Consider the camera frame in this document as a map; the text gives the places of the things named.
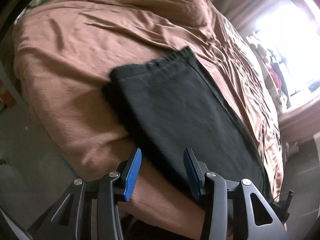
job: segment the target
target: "brown duvet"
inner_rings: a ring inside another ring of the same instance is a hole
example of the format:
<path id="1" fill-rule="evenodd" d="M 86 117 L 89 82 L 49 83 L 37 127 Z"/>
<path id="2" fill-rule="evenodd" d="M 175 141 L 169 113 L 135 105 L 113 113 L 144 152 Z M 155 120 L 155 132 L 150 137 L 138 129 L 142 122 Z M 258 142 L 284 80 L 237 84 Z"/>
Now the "brown duvet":
<path id="1" fill-rule="evenodd" d="M 13 38 L 15 73 L 31 111 L 85 180 L 116 168 L 134 147 L 100 92 L 109 72 L 189 46 L 248 128 L 279 193 L 274 106 L 252 51 L 210 1 L 57 0 L 20 20 Z M 200 237 L 203 211 L 147 160 L 123 207 L 149 224 Z"/>

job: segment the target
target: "clothing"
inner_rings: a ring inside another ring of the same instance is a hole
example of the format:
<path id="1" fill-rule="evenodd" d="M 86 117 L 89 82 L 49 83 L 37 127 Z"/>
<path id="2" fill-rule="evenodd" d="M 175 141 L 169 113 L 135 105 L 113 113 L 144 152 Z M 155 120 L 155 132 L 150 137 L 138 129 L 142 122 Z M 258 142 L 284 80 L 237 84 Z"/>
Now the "clothing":
<path id="1" fill-rule="evenodd" d="M 289 108 L 289 107 L 291 107 L 290 96 L 289 96 L 287 84 L 284 81 L 284 77 L 283 77 L 282 71 L 280 69 L 279 63 L 278 62 L 271 62 L 271 67 L 274 70 L 274 72 L 276 72 L 276 74 L 278 75 L 278 77 L 281 80 L 281 90 L 287 96 L 287 108 Z"/>
<path id="2" fill-rule="evenodd" d="M 278 77 L 277 73 L 273 70 L 273 68 L 271 67 L 271 65 L 269 63 L 266 63 L 265 65 L 266 65 L 266 68 L 269 71 L 273 81 L 275 82 L 276 87 L 281 90 L 281 85 L 282 85 L 281 79 Z"/>
<path id="3" fill-rule="evenodd" d="M 115 68 L 102 92 L 143 153 L 190 192 L 183 151 L 224 179 L 250 179 L 268 200 L 266 170 L 248 130 L 189 47 L 146 64 Z"/>

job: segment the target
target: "triangular cutout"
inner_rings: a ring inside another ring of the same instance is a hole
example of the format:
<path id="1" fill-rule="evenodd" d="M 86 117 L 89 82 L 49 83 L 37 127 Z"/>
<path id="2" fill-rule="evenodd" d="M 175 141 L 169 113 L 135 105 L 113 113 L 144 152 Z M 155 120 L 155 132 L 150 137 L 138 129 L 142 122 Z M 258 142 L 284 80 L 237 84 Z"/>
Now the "triangular cutout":
<path id="1" fill-rule="evenodd" d="M 69 194 L 63 201 L 57 212 L 54 214 L 51 222 L 61 226 L 68 226 L 70 221 L 71 209 L 73 204 L 73 194 Z"/>
<path id="2" fill-rule="evenodd" d="M 272 217 L 261 203 L 258 196 L 255 193 L 251 193 L 250 198 L 254 215 L 254 223 L 257 226 L 271 224 L 273 222 Z"/>

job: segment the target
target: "folded black fabric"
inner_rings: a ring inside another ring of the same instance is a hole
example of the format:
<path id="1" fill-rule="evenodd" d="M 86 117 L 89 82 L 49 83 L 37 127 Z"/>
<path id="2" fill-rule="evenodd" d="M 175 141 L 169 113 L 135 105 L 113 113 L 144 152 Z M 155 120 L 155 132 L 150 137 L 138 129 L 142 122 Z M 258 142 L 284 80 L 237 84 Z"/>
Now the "folded black fabric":
<path id="1" fill-rule="evenodd" d="M 250 179 L 271 199 L 266 170 L 248 130 L 189 47 L 146 64 L 120 66 L 102 92 L 154 166 L 189 192 L 183 151 L 223 178 Z"/>

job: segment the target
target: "brown bedsheet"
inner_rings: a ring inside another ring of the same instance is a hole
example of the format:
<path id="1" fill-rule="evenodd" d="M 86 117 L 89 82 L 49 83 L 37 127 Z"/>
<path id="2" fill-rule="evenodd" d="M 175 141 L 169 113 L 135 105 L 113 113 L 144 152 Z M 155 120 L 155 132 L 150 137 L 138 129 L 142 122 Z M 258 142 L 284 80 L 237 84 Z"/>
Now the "brown bedsheet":
<path id="1" fill-rule="evenodd" d="M 190 46 L 250 131 L 278 194 L 283 168 L 274 106 L 252 51 L 208 0 L 57 0 L 25 16 L 13 38 L 24 97 L 85 180 L 116 168 L 134 147 L 100 92 L 109 72 Z M 123 207 L 149 224 L 200 236 L 203 211 L 147 160 Z"/>

